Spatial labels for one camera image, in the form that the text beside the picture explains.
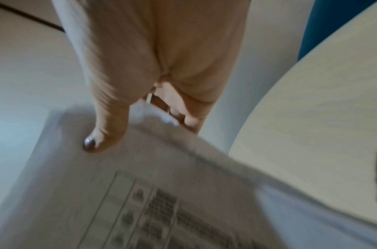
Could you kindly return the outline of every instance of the beige tabletop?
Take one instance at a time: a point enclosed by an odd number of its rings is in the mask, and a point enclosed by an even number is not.
[[[278,81],[230,156],[377,223],[377,3]]]

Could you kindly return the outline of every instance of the painted fingernail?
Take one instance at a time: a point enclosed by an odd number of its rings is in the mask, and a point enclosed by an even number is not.
[[[87,137],[83,142],[83,149],[85,151],[92,151],[95,148],[95,140],[92,137]]]

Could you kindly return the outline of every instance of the blue object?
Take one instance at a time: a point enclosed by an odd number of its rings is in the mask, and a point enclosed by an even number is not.
[[[316,0],[303,35],[298,60],[377,0]]]

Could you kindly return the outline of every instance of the skin crease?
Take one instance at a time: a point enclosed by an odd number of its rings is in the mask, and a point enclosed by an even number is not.
[[[239,53],[248,0],[53,0],[97,114],[87,152],[118,142],[152,89],[198,133]]]

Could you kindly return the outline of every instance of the floor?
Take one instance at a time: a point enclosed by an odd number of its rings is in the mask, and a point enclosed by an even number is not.
[[[49,0],[0,3],[59,24]],[[313,0],[252,0],[241,56],[200,136],[228,153],[247,116],[291,68]],[[65,34],[0,9],[0,203],[48,112],[91,102]]]

